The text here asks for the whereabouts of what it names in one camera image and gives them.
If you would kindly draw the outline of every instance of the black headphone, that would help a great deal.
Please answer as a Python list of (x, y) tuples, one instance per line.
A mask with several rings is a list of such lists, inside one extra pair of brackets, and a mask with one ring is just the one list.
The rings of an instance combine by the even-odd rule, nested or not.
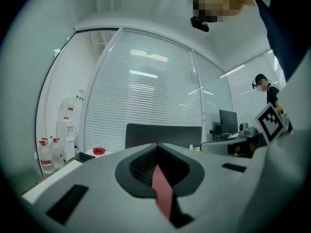
[[(252, 87), (253, 87), (253, 89), (255, 89), (255, 87), (256, 87), (255, 79), (256, 79), (256, 77), (254, 78), (254, 80), (253, 80), (253, 82), (252, 82)], [(278, 88), (278, 86), (277, 86), (276, 84), (274, 84), (271, 80), (269, 80), (269, 79), (267, 79), (267, 80), (270, 81), (271, 84), (275, 85), (275, 86), (277, 87), (278, 90), (280, 90), (280, 89)]]
[(253, 82), (252, 82), (252, 87), (253, 89), (255, 89), (256, 85), (254, 84), (256, 77), (254, 78)]

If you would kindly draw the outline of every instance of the dark sleeve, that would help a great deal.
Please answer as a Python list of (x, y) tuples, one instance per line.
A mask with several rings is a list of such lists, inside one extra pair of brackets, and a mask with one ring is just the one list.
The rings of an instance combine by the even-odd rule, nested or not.
[(297, 23), (306, 17), (302, 8), (309, 8), (310, 0), (271, 0), (269, 7), (262, 0), (255, 1), (267, 29), (269, 45), (288, 81), (310, 47), (310, 25)]
[(268, 94), (270, 102), (274, 104), (278, 100), (276, 97), (276, 95), (278, 94), (278, 89), (276, 89), (275, 87), (270, 87), (268, 90)]

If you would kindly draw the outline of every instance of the white ceiling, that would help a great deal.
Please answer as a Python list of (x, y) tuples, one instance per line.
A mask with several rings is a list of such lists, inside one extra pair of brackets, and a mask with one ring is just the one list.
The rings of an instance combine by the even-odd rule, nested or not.
[[(97, 6), (99, 12), (122, 10), (150, 14), (189, 27), (191, 27), (190, 18), (193, 16), (192, 4), (187, 3), (187, 0), (97, 0)], [(217, 25), (218, 23), (209, 24), (210, 31)]]
[[(192, 4), (187, 0), (96, 0), (98, 12), (135, 12), (144, 15), (152, 15), (168, 21), (176, 22), (176, 28), (183, 27), (186, 32), (197, 34), (198, 38), (204, 39), (206, 45), (211, 47), (214, 55), (223, 60), (221, 68), (224, 71), (231, 70), (240, 61), (250, 58), (254, 53), (264, 50), (267, 47), (267, 40), (262, 40), (262, 46), (253, 49), (252, 52), (244, 51), (255, 45), (258, 38), (265, 36), (265, 27), (260, 19), (257, 7), (244, 7), (240, 15), (229, 18), (222, 23), (209, 23), (210, 31), (204, 33), (193, 29), (190, 23), (192, 15)], [(241, 48), (237, 53), (238, 57), (231, 62), (232, 51)]]

